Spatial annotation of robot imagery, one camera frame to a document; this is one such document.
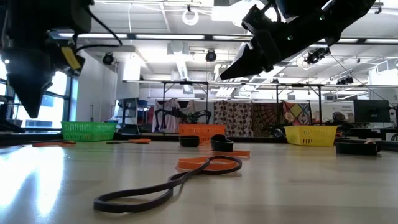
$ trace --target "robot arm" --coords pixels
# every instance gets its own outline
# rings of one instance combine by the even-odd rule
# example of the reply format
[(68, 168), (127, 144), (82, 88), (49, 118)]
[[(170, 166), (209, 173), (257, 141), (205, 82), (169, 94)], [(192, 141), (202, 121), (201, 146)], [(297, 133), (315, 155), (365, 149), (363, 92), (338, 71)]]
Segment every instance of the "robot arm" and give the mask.
[(39, 113), (43, 93), (52, 86), (56, 70), (73, 72), (69, 57), (83, 66), (75, 44), (53, 40), (52, 29), (71, 29), (77, 34), (91, 30), (89, 5), (93, 0), (2, 1), (2, 52), (7, 80), (31, 118)]
[[(269, 72), (274, 65), (325, 39), (328, 46), (337, 43), (342, 31), (368, 13), (376, 0), (275, 0), (263, 9), (253, 6), (242, 26), (253, 34), (251, 47), (223, 74), (221, 79)], [(289, 23), (272, 22), (265, 12), (273, 7), (286, 17), (297, 16)]]

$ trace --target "desk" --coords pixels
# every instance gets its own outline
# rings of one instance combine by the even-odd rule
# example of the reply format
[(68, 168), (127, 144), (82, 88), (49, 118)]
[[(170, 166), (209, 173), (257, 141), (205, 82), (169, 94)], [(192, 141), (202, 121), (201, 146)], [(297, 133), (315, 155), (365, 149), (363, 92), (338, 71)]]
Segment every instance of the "desk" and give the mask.
[[(0, 220), (3, 224), (286, 224), (292, 220), (373, 224), (398, 219), (394, 196), (398, 154), (394, 152), (361, 157), (336, 156), (333, 147), (234, 147), (252, 155), (236, 174), (194, 177), (165, 205), (122, 215), (94, 212), (93, 199), (114, 190), (163, 183), (176, 173), (178, 158), (203, 156), (205, 148), (184, 148), (178, 142), (78, 142), (71, 147), (20, 148), (0, 154), (3, 177), (19, 169), (15, 178), (2, 181)], [(124, 202), (148, 198), (151, 195)]]

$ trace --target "ceiling light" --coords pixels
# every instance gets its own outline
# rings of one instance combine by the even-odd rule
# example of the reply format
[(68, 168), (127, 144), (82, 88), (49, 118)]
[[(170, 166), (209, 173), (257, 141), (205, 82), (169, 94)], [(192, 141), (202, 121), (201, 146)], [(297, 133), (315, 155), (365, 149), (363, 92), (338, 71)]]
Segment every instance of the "ceiling light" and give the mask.
[(209, 85), (243, 85), (244, 83), (240, 82), (209, 82)]
[(163, 4), (178, 4), (178, 5), (186, 5), (190, 4), (191, 6), (202, 6), (201, 2), (191, 2), (191, 1), (163, 1), (163, 0), (135, 0), (135, 1), (127, 1), (127, 0), (95, 0), (95, 3), (103, 3), (103, 4), (157, 4), (163, 3)]
[(162, 81), (134, 81), (134, 80), (123, 80), (126, 83), (162, 83)]
[(398, 39), (368, 39), (365, 43), (369, 44), (398, 44)]
[(346, 38), (342, 38), (338, 41), (338, 43), (343, 43), (343, 44), (354, 44), (357, 43), (358, 39), (346, 39)]
[(204, 35), (136, 34), (137, 39), (203, 40)]
[(329, 0), (328, 2), (326, 2), (326, 4), (323, 5), (323, 7), (322, 7), (321, 9), (322, 9), (322, 10), (326, 9), (332, 1), (333, 1), (333, 0)]
[(230, 40), (239, 42), (249, 42), (253, 36), (251, 35), (215, 35), (213, 40)]
[(276, 86), (277, 84), (275, 83), (246, 83), (246, 85), (254, 85), (254, 86)]
[[(341, 44), (354, 44), (357, 43), (358, 39), (350, 39), (350, 38), (341, 38), (338, 43)], [(318, 43), (326, 43), (325, 39), (319, 40)]]
[[(59, 36), (60, 37), (68, 37), (71, 38), (73, 37), (74, 34), (72, 33), (60, 33)], [(119, 37), (120, 39), (126, 39), (128, 38), (127, 34), (116, 34), (117, 37)], [(81, 38), (104, 38), (104, 39), (112, 39), (114, 38), (114, 36), (112, 34), (80, 34), (79, 37)]]

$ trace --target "orange basket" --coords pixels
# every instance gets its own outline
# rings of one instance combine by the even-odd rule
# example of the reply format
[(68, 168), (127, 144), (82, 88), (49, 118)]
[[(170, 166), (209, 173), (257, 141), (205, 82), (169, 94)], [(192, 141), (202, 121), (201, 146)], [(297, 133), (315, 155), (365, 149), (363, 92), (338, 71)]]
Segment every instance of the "orange basket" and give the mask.
[(199, 136), (200, 144), (209, 143), (216, 134), (225, 134), (225, 125), (213, 124), (180, 124), (180, 136)]

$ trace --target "computer screen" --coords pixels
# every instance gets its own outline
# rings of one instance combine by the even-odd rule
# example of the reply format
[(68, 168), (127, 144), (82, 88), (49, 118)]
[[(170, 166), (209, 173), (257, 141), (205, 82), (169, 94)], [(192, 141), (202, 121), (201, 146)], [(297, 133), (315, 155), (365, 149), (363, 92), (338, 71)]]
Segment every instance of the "computer screen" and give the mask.
[(354, 100), (355, 122), (387, 123), (390, 122), (389, 103), (387, 100)]

